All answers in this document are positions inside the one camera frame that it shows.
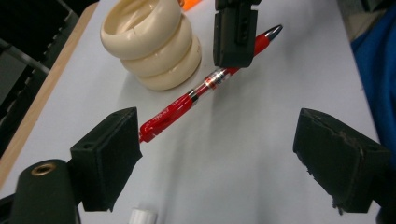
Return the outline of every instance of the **table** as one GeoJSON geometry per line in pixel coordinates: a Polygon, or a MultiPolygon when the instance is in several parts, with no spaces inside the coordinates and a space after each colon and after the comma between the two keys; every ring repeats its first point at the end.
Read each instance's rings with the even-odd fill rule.
{"type": "MultiPolygon", "coordinates": [[[[102,0],[94,11],[0,197],[14,192],[27,166],[68,161],[69,148],[108,114],[136,106],[142,124],[214,70],[214,2],[186,13],[203,48],[199,71],[161,92],[141,86],[103,48],[100,25],[115,3],[102,0]]],[[[302,107],[377,139],[336,1],[278,0],[258,9],[258,31],[282,23],[281,35],[249,68],[142,144],[143,158],[114,212],[85,213],[80,206],[82,223],[125,223],[134,207],[157,212],[157,223],[375,223],[377,205],[368,215],[338,216],[292,152],[302,107]]],[[[6,174],[12,163],[3,164],[6,174]]]]}

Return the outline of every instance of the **cream ring stack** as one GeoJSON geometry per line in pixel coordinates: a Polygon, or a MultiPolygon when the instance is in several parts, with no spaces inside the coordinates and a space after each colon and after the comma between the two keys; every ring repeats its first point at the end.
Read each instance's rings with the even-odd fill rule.
{"type": "Polygon", "coordinates": [[[105,49],[147,88],[184,82],[201,61],[201,46],[177,0],[120,0],[101,27],[105,49]]]}

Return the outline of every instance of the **pen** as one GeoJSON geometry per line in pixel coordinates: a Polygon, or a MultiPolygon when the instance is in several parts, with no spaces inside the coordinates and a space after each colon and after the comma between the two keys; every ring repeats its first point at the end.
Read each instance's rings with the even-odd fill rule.
{"type": "MultiPolygon", "coordinates": [[[[278,25],[256,36],[254,56],[266,49],[270,42],[274,40],[279,34],[282,28],[282,25],[278,25]]],[[[197,104],[198,100],[202,96],[213,91],[218,85],[227,80],[238,70],[239,68],[218,68],[209,74],[204,79],[203,83],[179,97],[154,118],[144,123],[140,127],[139,142],[142,143],[151,141],[155,136],[160,134],[163,130],[169,127],[169,125],[189,111],[195,104],[197,104]]]]}

